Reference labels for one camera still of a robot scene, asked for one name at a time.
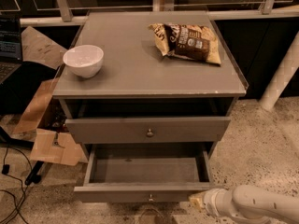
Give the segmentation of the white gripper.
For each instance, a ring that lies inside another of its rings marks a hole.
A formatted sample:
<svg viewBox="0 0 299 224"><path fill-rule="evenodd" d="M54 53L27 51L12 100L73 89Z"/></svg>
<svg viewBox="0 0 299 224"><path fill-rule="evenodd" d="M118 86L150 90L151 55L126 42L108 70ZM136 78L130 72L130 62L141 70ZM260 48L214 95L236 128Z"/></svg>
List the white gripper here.
<svg viewBox="0 0 299 224"><path fill-rule="evenodd" d="M233 209L232 192L227 189L211 189L189 196L189 201L197 210L204 210L213 217L229 217Z"/></svg>

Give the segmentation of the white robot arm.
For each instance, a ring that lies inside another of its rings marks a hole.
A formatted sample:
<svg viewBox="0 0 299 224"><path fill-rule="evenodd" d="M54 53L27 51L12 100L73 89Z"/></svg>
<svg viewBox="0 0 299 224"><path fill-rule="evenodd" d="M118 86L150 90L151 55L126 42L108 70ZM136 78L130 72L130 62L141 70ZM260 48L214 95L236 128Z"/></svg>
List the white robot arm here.
<svg viewBox="0 0 299 224"><path fill-rule="evenodd" d="M228 217L237 224L270 224L270 218L299 224L299 199L262 188L241 185L210 189L191 195L189 201L212 217Z"/></svg>

